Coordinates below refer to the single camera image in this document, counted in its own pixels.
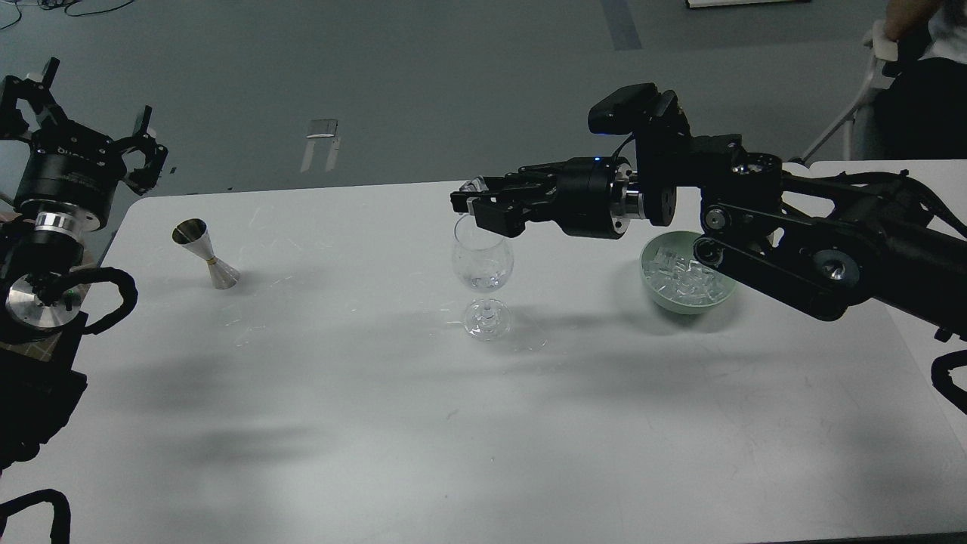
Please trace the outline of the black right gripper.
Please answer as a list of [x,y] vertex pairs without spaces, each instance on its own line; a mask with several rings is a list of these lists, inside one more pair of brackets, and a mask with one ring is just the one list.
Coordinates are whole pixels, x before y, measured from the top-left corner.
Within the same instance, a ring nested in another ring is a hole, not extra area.
[[576,157],[479,177],[487,191],[464,199],[459,188],[450,193],[450,207],[507,238],[531,221],[553,221],[570,236],[619,239],[631,221],[645,219],[638,175],[624,157]]

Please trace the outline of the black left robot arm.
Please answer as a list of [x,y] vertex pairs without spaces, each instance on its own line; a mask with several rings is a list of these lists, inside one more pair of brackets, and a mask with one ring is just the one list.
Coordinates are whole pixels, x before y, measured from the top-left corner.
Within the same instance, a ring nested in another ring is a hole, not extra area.
[[51,89],[60,62],[37,79],[2,80],[2,138],[30,156],[2,223],[2,468],[34,459],[68,424],[88,386],[73,369],[83,336],[121,323],[135,308],[134,278],[82,265],[83,236],[106,227],[120,184],[155,188],[168,150],[145,107],[128,137],[71,120]]

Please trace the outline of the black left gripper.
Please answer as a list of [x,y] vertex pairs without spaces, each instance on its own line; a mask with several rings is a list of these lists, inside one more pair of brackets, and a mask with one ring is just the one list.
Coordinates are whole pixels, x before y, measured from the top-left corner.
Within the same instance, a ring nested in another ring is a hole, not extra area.
[[[136,117],[132,134],[115,139],[113,148],[109,137],[89,128],[62,133],[69,118],[51,93],[60,64],[56,57],[49,59],[39,80],[13,75],[2,80],[1,139],[30,144],[31,149],[14,207],[22,215],[37,214],[41,206],[53,203],[79,208],[82,229],[101,230],[110,219],[120,179],[135,195],[145,196],[158,185],[168,150],[151,131],[149,104]],[[37,128],[31,128],[21,103],[31,109]],[[123,158],[131,153],[141,154],[143,165],[125,172]]]

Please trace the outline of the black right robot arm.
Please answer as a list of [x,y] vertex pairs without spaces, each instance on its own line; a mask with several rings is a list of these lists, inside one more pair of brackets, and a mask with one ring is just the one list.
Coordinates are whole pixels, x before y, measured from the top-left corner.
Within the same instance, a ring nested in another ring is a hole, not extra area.
[[691,134],[676,93],[652,83],[615,90],[588,126],[633,142],[636,170],[618,153],[526,165],[465,182],[450,205],[506,237],[553,221],[619,239],[633,219],[668,226],[677,189],[694,187],[698,262],[818,320],[875,299],[935,325],[939,341],[965,337],[965,224],[907,172],[791,175],[738,134]]

